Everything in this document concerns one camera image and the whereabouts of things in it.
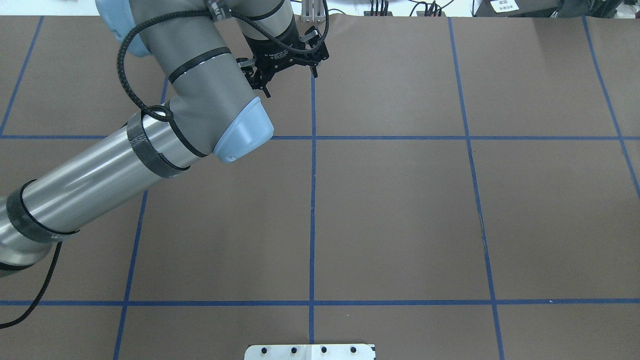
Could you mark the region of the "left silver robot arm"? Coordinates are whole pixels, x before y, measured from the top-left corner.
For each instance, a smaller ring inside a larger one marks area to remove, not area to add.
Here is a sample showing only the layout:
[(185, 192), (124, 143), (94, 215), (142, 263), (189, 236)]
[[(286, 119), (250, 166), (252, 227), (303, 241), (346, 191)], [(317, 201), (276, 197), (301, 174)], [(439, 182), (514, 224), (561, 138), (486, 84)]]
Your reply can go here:
[[(298, 32), (288, 0), (98, 0), (119, 40), (119, 81), (137, 105), (126, 125), (1, 200), (1, 276), (43, 260), (85, 224), (208, 155), (224, 163), (268, 142), (274, 126), (256, 90), (275, 73), (329, 58), (323, 30)], [(124, 70), (151, 55), (176, 96), (147, 105)]]

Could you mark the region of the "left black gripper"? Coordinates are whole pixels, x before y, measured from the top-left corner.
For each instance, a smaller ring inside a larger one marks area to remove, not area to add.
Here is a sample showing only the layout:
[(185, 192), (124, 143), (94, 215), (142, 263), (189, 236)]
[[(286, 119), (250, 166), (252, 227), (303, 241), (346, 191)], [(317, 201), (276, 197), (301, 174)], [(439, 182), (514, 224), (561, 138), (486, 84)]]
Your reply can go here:
[(296, 53), (281, 47), (270, 39), (258, 40), (246, 37), (253, 57), (251, 59), (246, 57), (236, 59), (251, 88), (263, 91), (268, 99), (272, 96), (267, 85), (276, 73), (293, 66), (304, 66), (310, 68), (313, 79), (318, 79), (320, 62), (330, 57), (326, 43), (320, 43), (322, 37), (315, 26), (309, 27), (304, 35), (300, 36), (297, 25), (291, 25), (275, 39), (292, 49), (304, 51), (305, 53)]

